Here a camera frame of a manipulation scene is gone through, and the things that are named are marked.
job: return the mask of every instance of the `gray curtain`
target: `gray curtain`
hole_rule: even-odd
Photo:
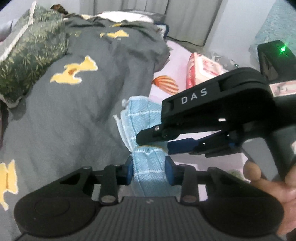
[[[222,0],[170,0],[166,24],[169,36],[203,46]]]
[[[103,11],[135,9],[165,13],[168,0],[80,0],[80,13],[95,15]]]

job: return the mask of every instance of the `hand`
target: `hand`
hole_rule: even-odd
[[[254,162],[247,161],[244,176],[251,185],[277,198],[284,207],[284,219],[277,234],[285,235],[296,228],[296,166],[290,170],[285,182],[270,182],[261,178],[261,170]]]

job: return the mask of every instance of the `towel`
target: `towel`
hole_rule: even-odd
[[[147,97],[130,97],[123,100],[125,109],[120,119],[115,115],[119,133],[133,158],[132,189],[136,196],[179,196],[180,187],[169,185],[165,175],[167,143],[139,146],[137,134],[144,129],[161,123],[161,105]]]

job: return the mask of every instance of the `gray blanket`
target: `gray blanket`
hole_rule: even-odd
[[[13,209],[24,195],[82,166],[126,161],[113,115],[123,99],[149,94],[169,56],[150,23],[73,16],[66,31],[66,56],[9,115],[0,151],[0,240],[20,235]]]

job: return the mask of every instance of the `yellow cartoon pattern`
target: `yellow cartoon pattern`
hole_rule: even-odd
[[[116,24],[110,25],[109,27],[120,27],[121,25],[122,23],[116,23]]]
[[[18,194],[17,174],[15,171],[14,160],[12,160],[7,167],[5,163],[0,163],[0,204],[5,211],[9,208],[4,200],[4,194],[6,192]]]
[[[63,73],[55,74],[50,79],[50,82],[55,81],[59,84],[71,85],[80,84],[82,79],[75,77],[75,75],[81,71],[97,71],[98,66],[96,65],[96,62],[87,55],[82,63],[66,64],[65,69],[66,70]]]
[[[116,31],[115,33],[107,33],[106,36],[116,39],[118,37],[128,37],[129,34],[121,29],[121,30]]]

